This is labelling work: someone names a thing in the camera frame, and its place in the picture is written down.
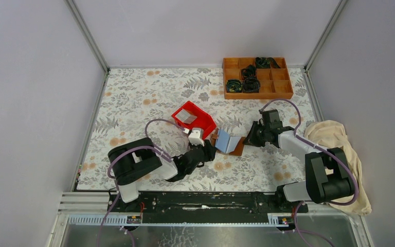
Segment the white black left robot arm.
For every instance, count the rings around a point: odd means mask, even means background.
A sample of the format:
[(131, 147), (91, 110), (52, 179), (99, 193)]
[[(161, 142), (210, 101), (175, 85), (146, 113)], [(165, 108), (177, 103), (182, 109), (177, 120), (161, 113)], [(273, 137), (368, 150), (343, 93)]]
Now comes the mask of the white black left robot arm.
[(168, 158), (145, 137), (108, 152), (107, 176), (117, 185), (119, 205), (126, 211), (134, 211), (139, 205), (137, 181), (140, 178), (154, 172), (168, 182), (180, 181), (196, 168), (213, 161), (216, 151), (216, 147), (205, 140), (203, 145), (189, 144), (187, 152)]

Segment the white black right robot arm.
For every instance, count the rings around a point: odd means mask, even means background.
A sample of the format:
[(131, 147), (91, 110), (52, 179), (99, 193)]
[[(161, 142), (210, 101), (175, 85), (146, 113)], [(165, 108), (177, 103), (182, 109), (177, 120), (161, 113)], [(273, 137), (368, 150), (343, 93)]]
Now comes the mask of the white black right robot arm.
[(287, 212), (299, 201), (319, 204), (349, 196), (356, 199), (359, 188), (341, 148), (326, 149), (300, 137), (294, 128), (283, 125), (277, 110), (261, 110), (260, 114), (243, 143), (255, 147), (271, 144), (298, 158), (305, 168), (304, 181), (277, 187), (274, 204), (279, 211)]

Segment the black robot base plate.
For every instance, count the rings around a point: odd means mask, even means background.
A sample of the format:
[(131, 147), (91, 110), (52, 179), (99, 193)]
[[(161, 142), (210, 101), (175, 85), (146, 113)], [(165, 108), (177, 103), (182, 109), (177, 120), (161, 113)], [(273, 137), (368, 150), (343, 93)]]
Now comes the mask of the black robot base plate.
[(143, 223), (269, 223), (270, 216), (293, 216), (298, 202), (277, 193), (143, 191), (125, 203), (109, 193), (113, 213), (136, 213)]

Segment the brown leather card holder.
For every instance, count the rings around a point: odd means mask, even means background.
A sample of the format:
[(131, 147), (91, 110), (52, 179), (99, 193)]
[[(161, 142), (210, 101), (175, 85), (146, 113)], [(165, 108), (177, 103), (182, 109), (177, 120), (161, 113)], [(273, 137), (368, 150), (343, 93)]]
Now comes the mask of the brown leather card holder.
[(210, 136), (211, 144), (220, 153), (232, 156), (241, 156), (243, 154), (243, 142), (245, 139), (245, 136), (233, 136), (218, 128)]

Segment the red plastic bin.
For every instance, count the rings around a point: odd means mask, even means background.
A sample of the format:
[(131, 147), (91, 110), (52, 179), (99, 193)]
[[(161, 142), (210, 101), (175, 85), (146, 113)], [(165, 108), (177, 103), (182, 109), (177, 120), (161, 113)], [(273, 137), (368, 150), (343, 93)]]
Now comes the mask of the red plastic bin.
[[(197, 116), (197, 119), (191, 123), (191, 124), (184, 124), (180, 122), (176, 118), (176, 114), (182, 110), (185, 109), (191, 114)], [(178, 124), (181, 127), (187, 128), (187, 129), (192, 129), (192, 128), (201, 128), (203, 129), (203, 139), (206, 139), (215, 129), (216, 129), (216, 123), (213, 120), (213, 118), (206, 113), (204, 110), (199, 108), (196, 104), (194, 104), (191, 101), (185, 102), (180, 108), (178, 108), (172, 115), (171, 117), (174, 119), (175, 123)]]

